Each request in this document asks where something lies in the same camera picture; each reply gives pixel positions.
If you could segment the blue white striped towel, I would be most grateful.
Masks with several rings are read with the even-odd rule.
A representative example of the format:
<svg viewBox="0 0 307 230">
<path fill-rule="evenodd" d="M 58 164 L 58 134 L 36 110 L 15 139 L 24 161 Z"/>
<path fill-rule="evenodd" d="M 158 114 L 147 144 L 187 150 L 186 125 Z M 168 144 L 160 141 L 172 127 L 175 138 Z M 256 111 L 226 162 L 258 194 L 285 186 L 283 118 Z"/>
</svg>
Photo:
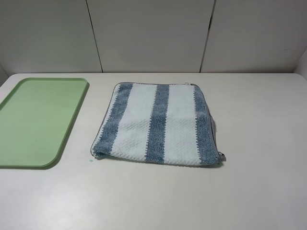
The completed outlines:
<svg viewBox="0 0 307 230">
<path fill-rule="evenodd" d="M 217 166 L 226 160 L 195 84 L 117 84 L 91 155 L 181 166 Z"/>
</svg>

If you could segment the green plastic tray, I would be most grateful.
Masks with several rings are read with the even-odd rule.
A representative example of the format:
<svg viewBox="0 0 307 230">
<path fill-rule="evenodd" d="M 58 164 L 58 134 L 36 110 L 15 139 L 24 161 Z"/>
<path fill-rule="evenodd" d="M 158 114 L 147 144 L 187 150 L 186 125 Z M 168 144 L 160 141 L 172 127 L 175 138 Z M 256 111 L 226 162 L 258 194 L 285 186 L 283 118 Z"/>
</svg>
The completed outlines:
<svg viewBox="0 0 307 230">
<path fill-rule="evenodd" d="M 0 104 L 0 166 L 47 168 L 61 155 L 89 83 L 26 78 Z"/>
</svg>

